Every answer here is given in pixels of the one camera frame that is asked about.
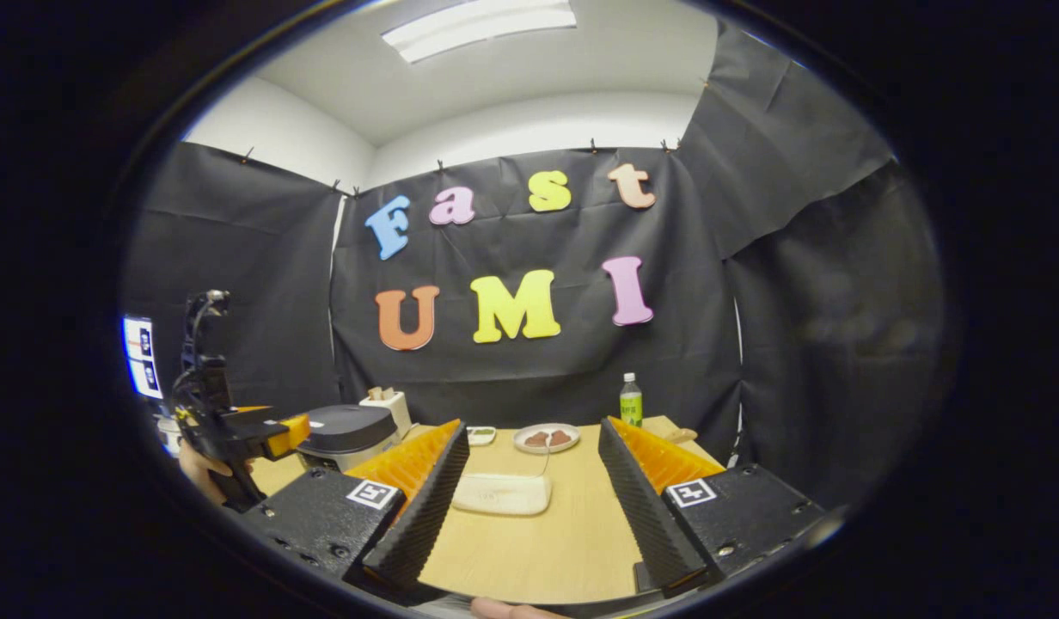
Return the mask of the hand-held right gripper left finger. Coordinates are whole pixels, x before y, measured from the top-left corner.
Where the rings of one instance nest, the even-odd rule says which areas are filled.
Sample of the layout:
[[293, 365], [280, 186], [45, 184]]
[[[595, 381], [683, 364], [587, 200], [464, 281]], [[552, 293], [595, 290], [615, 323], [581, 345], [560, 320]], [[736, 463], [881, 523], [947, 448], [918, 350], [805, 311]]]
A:
[[243, 513], [243, 523], [302, 567], [411, 591], [468, 459], [468, 427], [451, 420], [345, 473], [309, 468]]

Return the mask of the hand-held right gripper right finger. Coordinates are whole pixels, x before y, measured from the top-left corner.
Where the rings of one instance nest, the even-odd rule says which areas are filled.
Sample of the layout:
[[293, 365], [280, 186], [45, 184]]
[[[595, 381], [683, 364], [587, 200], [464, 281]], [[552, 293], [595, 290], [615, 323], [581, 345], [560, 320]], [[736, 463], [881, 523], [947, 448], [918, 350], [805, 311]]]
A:
[[765, 468], [725, 468], [617, 418], [597, 454], [640, 552], [643, 589], [674, 597], [760, 567], [825, 510]]

